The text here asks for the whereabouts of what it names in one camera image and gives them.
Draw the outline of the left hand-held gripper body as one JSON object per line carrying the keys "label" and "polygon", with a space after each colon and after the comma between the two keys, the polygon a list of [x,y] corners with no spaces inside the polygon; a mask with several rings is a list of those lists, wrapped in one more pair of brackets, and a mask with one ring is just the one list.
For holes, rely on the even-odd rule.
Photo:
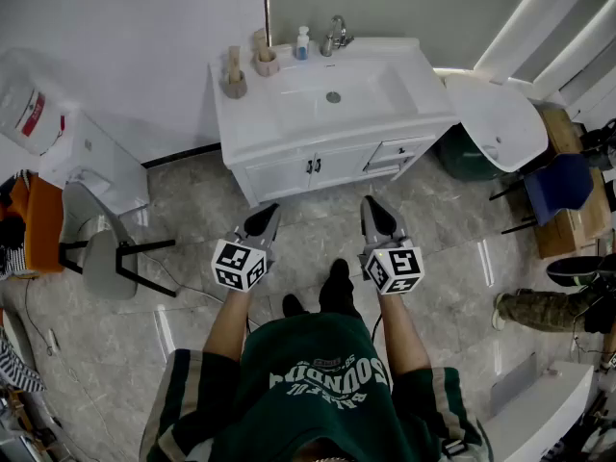
{"label": "left hand-held gripper body", "polygon": [[232,232],[219,239],[211,261],[216,282],[225,288],[248,292],[270,271],[275,236]]}

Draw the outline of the person's left forearm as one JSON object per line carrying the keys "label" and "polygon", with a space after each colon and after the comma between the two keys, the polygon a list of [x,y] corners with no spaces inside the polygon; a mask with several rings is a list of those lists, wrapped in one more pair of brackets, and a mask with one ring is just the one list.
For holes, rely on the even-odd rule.
{"label": "person's left forearm", "polygon": [[202,351],[239,362],[244,347],[249,307],[250,293],[230,290]]}

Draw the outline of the person's right forearm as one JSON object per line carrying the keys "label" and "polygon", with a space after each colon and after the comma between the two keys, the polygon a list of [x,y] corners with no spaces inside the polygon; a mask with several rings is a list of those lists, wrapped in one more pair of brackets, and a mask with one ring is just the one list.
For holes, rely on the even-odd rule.
{"label": "person's right forearm", "polygon": [[378,299],[392,375],[430,369],[429,356],[401,295],[379,295]]}

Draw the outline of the white sink vanity cabinet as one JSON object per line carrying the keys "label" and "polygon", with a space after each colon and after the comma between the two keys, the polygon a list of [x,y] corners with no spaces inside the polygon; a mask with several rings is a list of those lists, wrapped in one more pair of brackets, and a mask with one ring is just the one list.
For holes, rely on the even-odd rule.
{"label": "white sink vanity cabinet", "polygon": [[[222,158],[247,202],[388,176],[397,179],[457,118],[446,88],[415,38],[358,38],[307,60],[290,44],[278,73],[260,76],[241,55],[247,93],[227,97],[212,65]],[[336,91],[337,104],[326,100]]]}

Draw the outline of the dark green bin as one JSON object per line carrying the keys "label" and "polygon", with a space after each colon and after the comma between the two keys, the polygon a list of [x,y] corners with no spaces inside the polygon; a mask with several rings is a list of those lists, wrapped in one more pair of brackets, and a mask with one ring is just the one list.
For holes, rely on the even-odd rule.
{"label": "dark green bin", "polygon": [[461,123],[451,126],[434,150],[445,171],[457,180],[489,181],[504,175],[481,153]]}

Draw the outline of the grey chair black legs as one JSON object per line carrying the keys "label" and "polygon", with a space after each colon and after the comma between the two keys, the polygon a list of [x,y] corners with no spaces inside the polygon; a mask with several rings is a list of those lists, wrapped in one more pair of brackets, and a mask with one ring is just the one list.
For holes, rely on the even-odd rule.
{"label": "grey chair black legs", "polygon": [[86,290],[101,299],[129,300],[138,286],[170,297],[177,292],[138,273],[138,256],[175,245],[174,240],[136,244],[123,223],[84,184],[62,193],[63,227],[59,263],[80,274]]}

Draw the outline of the white round table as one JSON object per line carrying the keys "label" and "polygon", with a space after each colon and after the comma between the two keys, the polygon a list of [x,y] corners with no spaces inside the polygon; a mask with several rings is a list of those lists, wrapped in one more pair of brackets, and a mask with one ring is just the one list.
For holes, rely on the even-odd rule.
{"label": "white round table", "polygon": [[447,76],[445,87],[460,123],[496,168],[514,172],[548,148],[544,122],[521,92],[463,74]]}

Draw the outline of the person's green printed shirt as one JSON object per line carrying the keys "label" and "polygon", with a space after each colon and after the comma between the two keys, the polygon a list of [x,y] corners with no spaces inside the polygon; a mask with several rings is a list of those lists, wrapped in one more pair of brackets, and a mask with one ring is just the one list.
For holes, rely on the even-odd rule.
{"label": "person's green printed shirt", "polygon": [[259,327],[240,361],[173,351],[140,462],[290,462],[318,440],[355,462],[493,462],[456,369],[389,378],[365,324],[320,313]]}

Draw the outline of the white water dispenser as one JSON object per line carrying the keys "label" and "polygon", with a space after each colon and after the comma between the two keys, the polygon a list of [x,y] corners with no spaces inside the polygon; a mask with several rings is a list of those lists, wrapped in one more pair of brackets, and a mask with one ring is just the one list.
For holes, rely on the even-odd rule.
{"label": "white water dispenser", "polygon": [[81,112],[64,117],[64,130],[40,157],[39,177],[62,189],[84,184],[113,213],[149,204],[146,169]]}

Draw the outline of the blue chair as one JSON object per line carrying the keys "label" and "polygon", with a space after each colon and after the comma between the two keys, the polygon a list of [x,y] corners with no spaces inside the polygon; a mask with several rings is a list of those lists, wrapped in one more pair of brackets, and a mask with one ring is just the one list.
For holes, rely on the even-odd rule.
{"label": "blue chair", "polygon": [[563,210],[580,210],[593,191],[594,182],[590,166],[582,154],[560,153],[546,166],[522,176],[489,200],[520,189],[526,192],[532,215],[525,217],[522,224],[503,230],[503,235],[545,226]]}

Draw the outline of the chrome faucet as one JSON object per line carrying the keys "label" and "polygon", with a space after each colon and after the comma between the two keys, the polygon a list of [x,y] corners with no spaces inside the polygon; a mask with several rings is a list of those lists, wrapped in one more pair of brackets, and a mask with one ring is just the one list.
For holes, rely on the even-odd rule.
{"label": "chrome faucet", "polygon": [[329,28],[321,43],[321,54],[331,57],[335,49],[346,48],[354,41],[354,36],[347,33],[345,19],[336,14],[331,18]]}

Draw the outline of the white cabinet panel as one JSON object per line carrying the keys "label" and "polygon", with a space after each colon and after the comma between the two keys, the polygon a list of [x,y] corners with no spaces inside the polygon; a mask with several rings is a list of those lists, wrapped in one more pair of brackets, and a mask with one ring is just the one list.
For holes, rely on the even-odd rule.
{"label": "white cabinet panel", "polygon": [[485,425],[494,462],[539,462],[582,415],[593,367],[556,361]]}

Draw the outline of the large grey arched mirror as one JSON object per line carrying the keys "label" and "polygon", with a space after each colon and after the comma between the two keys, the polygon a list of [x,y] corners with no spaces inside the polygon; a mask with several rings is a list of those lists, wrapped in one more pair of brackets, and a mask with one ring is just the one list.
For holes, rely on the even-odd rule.
{"label": "large grey arched mirror", "polygon": [[321,43],[341,16],[359,38],[415,38],[435,67],[471,69],[522,0],[269,0],[275,44],[293,43],[307,26]]}

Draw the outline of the striped cloth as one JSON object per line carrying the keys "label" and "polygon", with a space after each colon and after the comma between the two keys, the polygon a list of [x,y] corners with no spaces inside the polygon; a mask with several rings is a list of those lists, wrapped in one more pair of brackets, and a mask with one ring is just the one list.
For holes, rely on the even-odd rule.
{"label": "striped cloth", "polygon": [[46,390],[39,373],[19,357],[2,326],[0,326],[0,376],[17,390],[28,393]]}

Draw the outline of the clear water bottle red label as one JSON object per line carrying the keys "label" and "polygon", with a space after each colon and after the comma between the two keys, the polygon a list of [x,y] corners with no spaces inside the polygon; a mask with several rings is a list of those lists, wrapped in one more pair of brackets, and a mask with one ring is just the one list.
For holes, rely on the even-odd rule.
{"label": "clear water bottle red label", "polygon": [[65,112],[15,53],[0,54],[0,134],[41,156],[64,132]]}

